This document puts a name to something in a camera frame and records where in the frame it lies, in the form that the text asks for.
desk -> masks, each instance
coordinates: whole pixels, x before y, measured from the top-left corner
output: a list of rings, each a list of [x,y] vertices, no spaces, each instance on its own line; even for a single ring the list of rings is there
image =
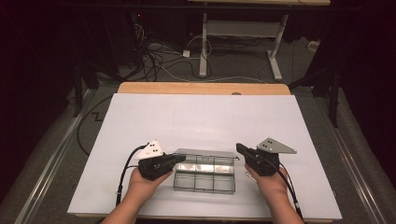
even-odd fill
[[[271,136],[298,151],[280,155],[280,160],[289,169],[305,221],[340,219],[300,109],[285,88],[280,84],[123,83],[119,92],[126,93],[112,99],[68,213],[108,214],[115,206],[120,173],[129,154],[154,138],[166,153],[184,147],[237,154],[236,142],[255,147]],[[233,92],[251,95],[229,95]],[[260,92],[280,95],[257,95]],[[256,184],[245,175],[244,161],[236,161],[234,168],[234,195],[174,191],[171,176],[139,216],[270,220]]]
[[[307,6],[328,6],[330,0],[189,0],[192,2],[209,3],[239,3],[239,4],[265,4],[265,5],[307,5]],[[253,36],[253,37],[274,37],[275,43],[272,50],[267,51],[267,56],[274,79],[282,80],[279,66],[276,62],[276,53],[285,31],[288,15],[283,15],[280,22],[257,22],[257,21],[210,21],[207,13],[204,13],[202,28],[202,49],[200,57],[199,76],[206,77],[207,52],[206,42],[208,35],[233,35],[233,36]]]

person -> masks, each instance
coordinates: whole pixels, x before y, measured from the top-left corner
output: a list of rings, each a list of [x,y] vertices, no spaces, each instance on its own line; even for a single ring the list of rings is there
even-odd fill
[[[251,167],[245,165],[257,181],[260,192],[268,207],[275,224],[301,224],[304,223],[291,206],[288,197],[288,188],[282,177],[276,173],[272,176],[259,176]],[[280,168],[280,171],[286,176],[286,171]],[[173,172],[151,181],[142,177],[138,169],[131,173],[128,190],[113,211],[103,220],[103,224],[131,224],[135,223],[140,208],[143,207],[155,192],[155,189],[168,178]]]

white desk leg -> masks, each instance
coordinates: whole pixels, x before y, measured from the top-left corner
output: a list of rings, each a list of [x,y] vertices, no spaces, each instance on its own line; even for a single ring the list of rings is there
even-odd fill
[[[199,64],[199,76],[206,77],[206,38],[207,38],[207,13],[204,13],[204,19],[202,23],[202,49],[201,49],[201,60]]]
[[[277,53],[277,49],[279,48],[280,41],[282,40],[282,35],[283,35],[283,32],[285,31],[286,22],[288,21],[288,17],[289,17],[289,15],[284,15],[282,17],[282,22],[279,24],[279,28],[277,29],[274,49],[267,51],[268,60],[270,61],[270,65],[273,70],[274,78],[276,81],[282,80],[282,76],[280,74],[279,66],[277,65],[275,56]]]

gray carpet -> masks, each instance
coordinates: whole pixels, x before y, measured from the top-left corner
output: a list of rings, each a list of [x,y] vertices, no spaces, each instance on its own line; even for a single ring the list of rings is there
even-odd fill
[[[307,43],[308,41],[305,39],[292,44],[282,43],[281,49],[277,54],[277,61],[284,77],[282,83],[288,84],[304,76],[307,66],[314,56],[313,52],[306,49]],[[228,78],[219,82],[257,82],[252,79],[255,78],[260,81],[274,83],[271,69],[267,60],[265,60],[266,56],[264,54],[265,50],[270,49],[271,46],[272,42],[265,39],[259,46],[242,46],[241,49],[234,49],[225,56],[216,56],[217,54],[229,52],[229,50],[227,46],[214,45],[212,55],[208,59],[212,69],[212,76],[209,79]],[[161,55],[167,61],[178,57],[173,54],[161,53]],[[192,63],[193,71],[197,74],[198,62],[196,60],[188,61]],[[125,65],[121,65],[120,68],[123,74],[129,71]],[[201,80],[192,76],[191,66],[188,63],[175,64],[169,67],[167,71],[172,76],[162,70],[158,74],[157,80],[181,81],[178,78],[182,78],[205,81],[205,79]],[[85,112],[118,89],[118,84],[106,79],[104,75],[99,75],[99,78],[101,79],[101,87],[97,91],[90,91],[90,96],[86,97]],[[321,103],[326,103],[327,99],[313,98],[310,88],[297,88],[292,94],[297,97],[308,131],[311,134],[343,215],[342,220],[334,223],[374,223],[372,215],[367,212],[366,205],[361,200],[356,183],[350,177],[350,173],[346,168],[344,158],[340,154],[339,143],[334,138],[333,129],[329,125],[326,115],[323,114]],[[396,223],[394,211],[392,211],[392,208],[396,205],[394,188],[389,185],[387,177],[372,155],[370,148],[368,148],[364,137],[361,135],[359,125],[356,124],[356,120],[353,119],[350,111],[348,111],[347,101],[343,97],[344,95],[341,93],[338,111],[340,127],[337,132],[344,137],[353,158],[356,159],[355,161],[359,165],[361,172],[364,173],[365,178],[370,182],[370,188],[374,190],[377,205],[381,209],[381,214],[385,220],[385,222],[378,223]],[[73,94],[71,93],[70,106],[54,122],[47,134],[43,136],[12,190],[3,201],[0,207],[0,223],[14,223],[16,220],[50,156],[62,141],[70,124],[75,121],[72,118],[75,107],[73,101]],[[105,116],[109,102],[107,100],[93,110],[93,112],[99,112],[99,119]],[[88,152],[92,149],[102,124],[100,120],[95,121],[95,116],[94,114],[88,115],[82,122],[79,133],[81,144]],[[49,189],[36,210],[32,223],[95,223],[99,219],[98,217],[75,217],[66,213],[87,159],[88,156],[81,150],[74,133],[67,145],[63,161],[60,163],[56,176],[51,180]],[[318,206],[326,206],[326,202],[318,204]]]

human hand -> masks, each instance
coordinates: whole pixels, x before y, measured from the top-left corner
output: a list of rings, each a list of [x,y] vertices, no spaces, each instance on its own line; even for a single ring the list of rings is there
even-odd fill
[[[166,175],[162,175],[154,181],[147,180],[140,174],[139,169],[134,169],[131,173],[129,187],[123,201],[128,200],[140,207],[154,195],[157,187],[168,178],[173,171]]]
[[[253,168],[245,164],[245,168],[250,172],[250,174],[253,176],[253,178],[257,181],[257,185],[259,187],[260,192],[264,196],[265,200],[267,201],[272,201],[273,198],[280,196],[280,195],[286,195],[288,194],[288,188],[283,180],[283,178],[280,176],[280,174],[275,173],[271,176],[260,176],[258,175]],[[280,168],[280,172],[287,177],[287,173],[285,169]]]

